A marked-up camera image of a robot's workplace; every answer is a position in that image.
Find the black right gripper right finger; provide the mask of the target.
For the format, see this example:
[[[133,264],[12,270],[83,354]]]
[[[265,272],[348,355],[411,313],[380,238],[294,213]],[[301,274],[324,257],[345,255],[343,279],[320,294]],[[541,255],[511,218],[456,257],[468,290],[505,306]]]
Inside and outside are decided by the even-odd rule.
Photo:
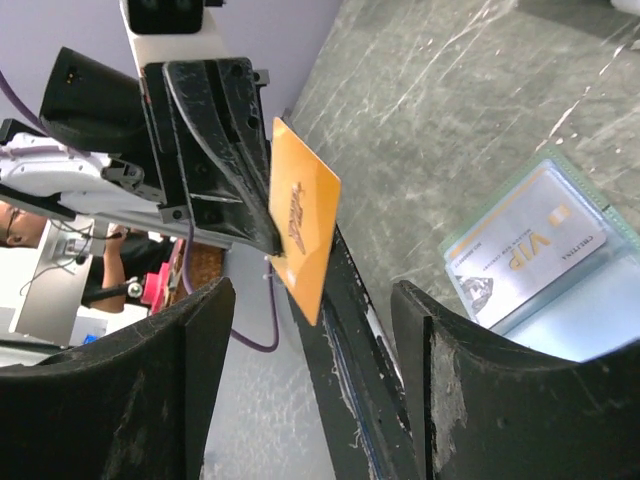
[[[391,314],[422,479],[635,479],[639,346],[586,362],[521,346],[409,281]]]

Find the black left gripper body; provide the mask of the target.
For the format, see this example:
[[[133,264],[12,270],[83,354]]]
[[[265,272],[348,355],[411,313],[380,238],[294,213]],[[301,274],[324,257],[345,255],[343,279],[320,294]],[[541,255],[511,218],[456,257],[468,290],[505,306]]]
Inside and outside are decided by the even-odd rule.
[[[45,89],[41,121],[63,144],[107,158],[96,184],[65,182],[54,190],[61,205],[81,213],[150,211],[164,220],[191,218],[165,63],[147,65],[136,79],[61,49]]]

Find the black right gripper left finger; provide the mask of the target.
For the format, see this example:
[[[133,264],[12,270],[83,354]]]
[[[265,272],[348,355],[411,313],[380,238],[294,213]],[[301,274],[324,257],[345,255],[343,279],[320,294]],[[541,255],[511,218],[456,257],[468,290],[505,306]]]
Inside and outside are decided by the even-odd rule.
[[[231,281],[33,366],[1,371],[5,479],[197,479],[235,307]]]

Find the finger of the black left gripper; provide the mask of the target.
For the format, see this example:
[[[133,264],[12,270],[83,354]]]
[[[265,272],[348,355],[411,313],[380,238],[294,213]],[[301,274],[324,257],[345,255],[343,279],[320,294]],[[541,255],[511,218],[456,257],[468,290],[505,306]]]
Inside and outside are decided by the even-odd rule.
[[[163,66],[192,221],[200,232],[278,256],[260,75],[246,58]]]

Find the gold credit card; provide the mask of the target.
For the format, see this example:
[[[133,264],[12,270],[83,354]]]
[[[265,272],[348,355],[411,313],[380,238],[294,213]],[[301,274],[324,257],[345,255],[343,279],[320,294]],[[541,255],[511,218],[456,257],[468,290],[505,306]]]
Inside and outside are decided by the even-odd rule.
[[[271,265],[309,325],[318,322],[341,180],[280,118],[273,119],[269,212],[282,253]]]

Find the green card holder wallet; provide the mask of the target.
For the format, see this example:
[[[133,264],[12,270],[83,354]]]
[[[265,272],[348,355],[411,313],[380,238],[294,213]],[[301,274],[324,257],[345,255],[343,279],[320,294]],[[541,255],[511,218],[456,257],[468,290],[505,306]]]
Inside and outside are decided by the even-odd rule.
[[[469,320],[584,362],[639,339],[639,235],[557,148],[439,246]]]

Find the white VIP credit card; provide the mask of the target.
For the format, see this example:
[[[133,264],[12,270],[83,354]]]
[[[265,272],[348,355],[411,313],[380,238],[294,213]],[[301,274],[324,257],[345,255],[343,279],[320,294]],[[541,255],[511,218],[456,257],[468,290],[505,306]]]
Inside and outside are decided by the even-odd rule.
[[[491,328],[603,246],[607,233],[568,179],[544,162],[445,253],[468,315]]]

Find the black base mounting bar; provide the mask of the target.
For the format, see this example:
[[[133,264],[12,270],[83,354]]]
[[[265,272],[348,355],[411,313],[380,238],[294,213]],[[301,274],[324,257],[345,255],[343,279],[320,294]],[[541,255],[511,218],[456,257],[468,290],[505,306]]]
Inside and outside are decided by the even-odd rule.
[[[418,478],[399,366],[342,233],[317,324],[291,312],[336,478]]]

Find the black left tray bin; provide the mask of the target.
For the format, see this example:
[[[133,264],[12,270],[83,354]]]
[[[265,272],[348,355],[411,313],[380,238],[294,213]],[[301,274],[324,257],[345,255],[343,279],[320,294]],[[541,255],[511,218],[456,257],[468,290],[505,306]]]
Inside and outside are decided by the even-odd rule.
[[[639,17],[605,0],[519,0],[520,12],[562,24],[601,39],[639,29]]]

